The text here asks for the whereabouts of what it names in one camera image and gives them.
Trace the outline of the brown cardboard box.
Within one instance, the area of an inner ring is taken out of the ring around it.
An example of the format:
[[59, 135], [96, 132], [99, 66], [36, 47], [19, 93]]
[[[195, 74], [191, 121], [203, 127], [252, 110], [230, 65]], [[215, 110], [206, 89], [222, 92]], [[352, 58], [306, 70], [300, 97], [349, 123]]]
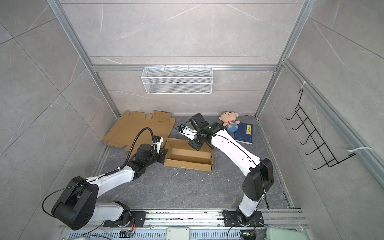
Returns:
[[167, 139], [165, 148], [169, 150], [164, 162], [167, 167], [212, 171], [213, 149], [207, 144], [203, 144], [197, 151], [189, 145], [187, 140]]

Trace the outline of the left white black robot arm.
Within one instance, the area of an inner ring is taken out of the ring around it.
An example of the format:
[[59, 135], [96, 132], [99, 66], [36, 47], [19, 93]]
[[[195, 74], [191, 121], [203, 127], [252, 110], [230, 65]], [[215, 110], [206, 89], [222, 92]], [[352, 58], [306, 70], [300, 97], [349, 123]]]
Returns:
[[126, 227], [132, 221], [130, 208], [119, 202], [99, 203], [104, 193], [136, 180], [154, 163], [163, 164], [168, 149], [142, 144], [130, 160], [116, 170], [84, 179], [73, 178], [54, 204], [51, 214], [72, 230], [88, 223], [103, 221], [113, 227]]

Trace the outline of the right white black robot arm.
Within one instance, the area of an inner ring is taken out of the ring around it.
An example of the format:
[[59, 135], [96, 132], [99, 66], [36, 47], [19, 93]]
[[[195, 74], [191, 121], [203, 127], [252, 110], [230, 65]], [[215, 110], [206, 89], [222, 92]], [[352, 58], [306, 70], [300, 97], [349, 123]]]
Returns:
[[261, 159], [246, 150], [233, 139], [224, 124], [214, 122], [210, 124], [200, 114], [192, 116], [188, 123], [178, 127], [179, 133], [189, 138], [189, 145], [199, 151], [203, 144], [210, 148], [222, 151], [245, 176], [242, 184], [243, 199], [237, 207], [237, 218], [242, 224], [249, 222], [255, 215], [262, 199], [266, 198], [267, 191], [274, 184], [274, 171], [272, 162]]

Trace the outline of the white electrical box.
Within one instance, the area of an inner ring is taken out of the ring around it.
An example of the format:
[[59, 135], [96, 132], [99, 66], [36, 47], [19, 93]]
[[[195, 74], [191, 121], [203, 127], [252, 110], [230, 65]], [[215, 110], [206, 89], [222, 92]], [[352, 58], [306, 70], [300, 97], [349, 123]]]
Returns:
[[166, 232], [166, 240], [189, 240], [190, 234], [188, 227], [169, 227]]

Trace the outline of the plush doll striped shirt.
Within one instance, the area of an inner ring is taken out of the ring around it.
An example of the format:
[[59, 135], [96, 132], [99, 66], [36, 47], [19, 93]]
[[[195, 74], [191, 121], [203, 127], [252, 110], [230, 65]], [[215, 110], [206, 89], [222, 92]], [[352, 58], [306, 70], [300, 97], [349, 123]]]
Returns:
[[240, 121], [237, 120], [238, 113], [226, 111], [219, 117], [219, 120], [223, 122], [223, 126], [229, 133], [234, 133], [238, 130]]

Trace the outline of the flat brown cardboard sheet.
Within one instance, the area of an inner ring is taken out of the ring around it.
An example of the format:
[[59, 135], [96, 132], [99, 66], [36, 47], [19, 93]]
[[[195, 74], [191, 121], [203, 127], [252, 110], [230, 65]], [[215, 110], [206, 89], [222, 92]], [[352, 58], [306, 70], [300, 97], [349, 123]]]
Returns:
[[125, 111], [102, 141], [110, 147], [129, 152], [134, 139], [144, 128], [150, 128], [155, 136], [168, 138], [176, 119], [170, 113], [154, 111], [152, 114]]

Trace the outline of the dark blue book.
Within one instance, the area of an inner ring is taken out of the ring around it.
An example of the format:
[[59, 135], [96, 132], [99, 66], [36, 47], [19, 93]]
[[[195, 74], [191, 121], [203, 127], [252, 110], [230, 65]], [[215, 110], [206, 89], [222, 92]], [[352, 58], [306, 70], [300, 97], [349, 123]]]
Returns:
[[252, 124], [239, 123], [238, 130], [234, 133], [235, 141], [251, 145], [253, 143], [253, 128]]

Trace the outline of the pale green container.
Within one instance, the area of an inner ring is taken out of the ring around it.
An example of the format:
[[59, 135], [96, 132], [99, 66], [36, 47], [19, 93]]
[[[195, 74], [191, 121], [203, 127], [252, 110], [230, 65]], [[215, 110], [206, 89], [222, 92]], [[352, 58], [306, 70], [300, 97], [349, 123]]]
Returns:
[[304, 233], [300, 231], [276, 228], [276, 227], [267, 227], [266, 232], [267, 240], [307, 240], [307, 237]]

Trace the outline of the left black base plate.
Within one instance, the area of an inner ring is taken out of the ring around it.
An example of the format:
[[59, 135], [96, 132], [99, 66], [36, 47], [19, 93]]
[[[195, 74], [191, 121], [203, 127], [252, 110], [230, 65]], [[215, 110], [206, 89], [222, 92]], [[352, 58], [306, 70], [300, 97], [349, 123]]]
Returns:
[[133, 211], [123, 212], [122, 216], [117, 221], [105, 221], [103, 227], [111, 228], [142, 228], [146, 219], [147, 212]]

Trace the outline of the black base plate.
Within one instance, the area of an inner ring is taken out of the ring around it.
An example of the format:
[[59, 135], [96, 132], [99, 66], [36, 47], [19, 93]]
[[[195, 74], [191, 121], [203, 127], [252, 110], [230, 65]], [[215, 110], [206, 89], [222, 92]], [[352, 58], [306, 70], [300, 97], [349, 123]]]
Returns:
[[147, 212], [133, 211], [123, 212], [122, 216], [117, 221], [105, 221], [103, 227], [111, 228], [142, 228], [146, 219]]
[[240, 210], [223, 210], [222, 215], [226, 227], [263, 227], [264, 217], [262, 212], [255, 211], [250, 217], [246, 217]]

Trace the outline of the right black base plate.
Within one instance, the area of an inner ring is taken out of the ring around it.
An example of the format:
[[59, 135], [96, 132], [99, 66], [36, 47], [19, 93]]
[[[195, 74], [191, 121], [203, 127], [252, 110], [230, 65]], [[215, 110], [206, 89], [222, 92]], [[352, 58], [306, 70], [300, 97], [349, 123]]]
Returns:
[[222, 215], [226, 227], [263, 227], [264, 217], [262, 212], [255, 211], [250, 217], [246, 217], [240, 210], [223, 210]]

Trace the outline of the aluminium mounting rail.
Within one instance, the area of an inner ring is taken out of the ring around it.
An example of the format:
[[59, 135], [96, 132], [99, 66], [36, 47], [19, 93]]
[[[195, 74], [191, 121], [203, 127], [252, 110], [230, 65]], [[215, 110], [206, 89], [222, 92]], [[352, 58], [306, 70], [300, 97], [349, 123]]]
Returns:
[[[260, 209], [264, 217], [263, 227], [226, 227], [221, 209], [207, 210], [131, 210], [145, 211], [146, 219], [142, 228], [111, 228], [109, 229], [134, 229], [149, 230], [167, 227], [189, 227], [191, 229], [265, 229], [267, 227], [277, 227], [289, 230], [305, 230], [309, 226], [305, 220], [304, 214], [300, 209]], [[81, 228], [75, 228], [76, 231], [90, 231], [93, 228], [102, 229], [106, 220], [96, 220], [88, 222]]]

